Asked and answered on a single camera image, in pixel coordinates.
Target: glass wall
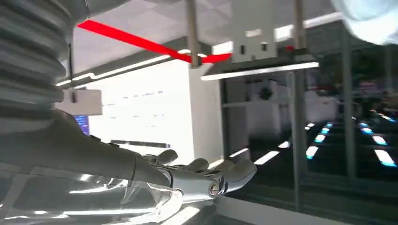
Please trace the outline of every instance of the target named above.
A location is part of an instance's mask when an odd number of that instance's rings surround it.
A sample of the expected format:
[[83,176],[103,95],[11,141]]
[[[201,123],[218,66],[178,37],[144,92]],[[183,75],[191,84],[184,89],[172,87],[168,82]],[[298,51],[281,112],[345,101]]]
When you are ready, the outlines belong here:
[[294,72],[305,77],[305,147],[293,148],[292,74],[221,81],[226,156],[258,165],[230,196],[349,223],[396,224],[398,47],[361,41],[340,22],[307,30],[307,43],[320,67]]

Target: white panel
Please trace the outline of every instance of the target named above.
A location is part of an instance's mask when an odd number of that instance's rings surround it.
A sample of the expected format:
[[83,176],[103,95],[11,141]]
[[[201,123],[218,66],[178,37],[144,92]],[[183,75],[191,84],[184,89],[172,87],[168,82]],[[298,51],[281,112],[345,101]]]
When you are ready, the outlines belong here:
[[102,102],[100,90],[75,90],[76,102],[72,102],[72,90],[63,90],[64,101],[55,107],[71,115],[101,115]]
[[195,158],[214,162],[223,156],[222,114],[219,82],[201,80],[210,67],[189,69],[189,86]]
[[[91,116],[90,133],[103,140],[170,144],[177,164],[193,160],[188,64],[172,60],[86,85],[102,90],[103,115]],[[154,148],[129,146],[141,154]]]
[[273,0],[232,0],[233,61],[273,58],[277,55],[274,38]]

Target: white wall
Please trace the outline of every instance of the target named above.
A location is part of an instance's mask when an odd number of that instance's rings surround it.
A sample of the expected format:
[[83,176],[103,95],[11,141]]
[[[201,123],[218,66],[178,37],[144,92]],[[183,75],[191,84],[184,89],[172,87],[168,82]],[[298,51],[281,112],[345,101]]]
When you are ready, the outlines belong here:
[[210,163],[223,156],[222,113],[219,81],[202,81],[211,64],[189,69],[192,134],[195,158]]
[[[101,90],[104,105],[103,115],[89,118],[92,135],[105,142],[114,139],[167,143],[179,155],[176,164],[194,159],[187,63],[172,60],[86,87]],[[123,147],[141,154],[162,151],[140,146]]]

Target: ceiling light strip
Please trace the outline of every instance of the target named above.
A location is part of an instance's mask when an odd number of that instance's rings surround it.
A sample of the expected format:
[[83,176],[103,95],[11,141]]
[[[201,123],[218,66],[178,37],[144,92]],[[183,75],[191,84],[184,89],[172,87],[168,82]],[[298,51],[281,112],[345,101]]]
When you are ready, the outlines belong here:
[[[185,54],[185,53],[190,53],[191,51],[189,49],[182,49],[182,50],[180,50],[178,52]],[[205,54],[202,54],[202,53],[199,53],[198,55],[200,57],[205,57],[206,56]],[[134,64],[131,64],[129,66],[122,67],[122,68],[119,68],[119,69],[115,69],[115,70],[112,70],[112,71],[109,71],[109,72],[106,72],[106,73],[102,73],[102,74],[99,74],[99,75],[95,75],[93,73],[83,74],[83,75],[80,75],[80,76],[77,76],[77,77],[73,78],[72,80],[73,81],[78,81],[78,80],[82,80],[82,79],[85,79],[85,78],[88,78],[88,77],[93,79],[93,80],[97,80],[97,79],[100,79],[100,78],[104,78],[104,77],[107,77],[107,76],[111,76],[111,75],[114,75],[114,74],[117,74],[117,73],[124,72],[126,70],[130,70],[130,69],[142,67],[142,66],[145,66],[145,65],[148,65],[148,64],[151,64],[151,63],[155,63],[155,62],[158,62],[158,61],[166,60],[168,58],[170,58],[170,56],[162,55],[162,56],[150,59],[150,60],[145,60],[145,61],[142,61],[142,62],[139,62],[139,63],[134,63]],[[62,82],[59,82],[57,84],[57,86],[63,86],[63,85],[66,85],[68,83],[71,83],[71,82],[72,82],[71,80],[62,81]],[[79,85],[79,86],[77,86],[75,88],[82,88],[82,87],[84,87],[84,85]]]
[[249,75],[256,75],[256,74],[291,71],[291,70],[297,70],[297,69],[308,69],[308,68],[316,68],[316,67],[319,67],[318,62],[306,62],[306,63],[299,63],[299,64],[293,64],[293,65],[288,65],[288,66],[281,66],[281,67],[269,67],[269,68],[264,68],[264,69],[253,69],[253,70],[246,70],[246,71],[241,71],[241,72],[207,75],[207,76],[202,76],[201,79],[203,81],[212,81],[212,80],[220,80],[220,79],[238,77],[238,76],[249,76]]

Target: transparent plastic cover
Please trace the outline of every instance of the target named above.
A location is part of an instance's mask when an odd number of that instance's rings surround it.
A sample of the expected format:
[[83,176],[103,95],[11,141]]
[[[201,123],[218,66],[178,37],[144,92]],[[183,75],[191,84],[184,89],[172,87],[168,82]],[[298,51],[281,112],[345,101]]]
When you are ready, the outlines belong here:
[[7,225],[137,225],[166,220],[183,203],[172,188],[88,174],[0,170],[0,179],[0,224]]

